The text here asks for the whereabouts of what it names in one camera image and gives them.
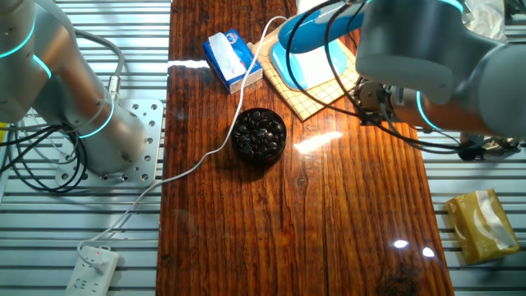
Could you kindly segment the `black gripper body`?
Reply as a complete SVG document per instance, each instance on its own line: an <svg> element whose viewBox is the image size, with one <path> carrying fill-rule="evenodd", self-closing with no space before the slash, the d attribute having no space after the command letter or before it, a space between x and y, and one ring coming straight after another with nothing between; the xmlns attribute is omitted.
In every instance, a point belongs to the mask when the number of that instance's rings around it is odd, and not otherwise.
<svg viewBox="0 0 526 296"><path fill-rule="evenodd" d="M391 93L381 83L364 81L357 102L362 111L366 114L366 117L369 116L381 123L393 121L391 117L392 107L390 99ZM367 119L366 124L371 124L371 121Z"/></svg>

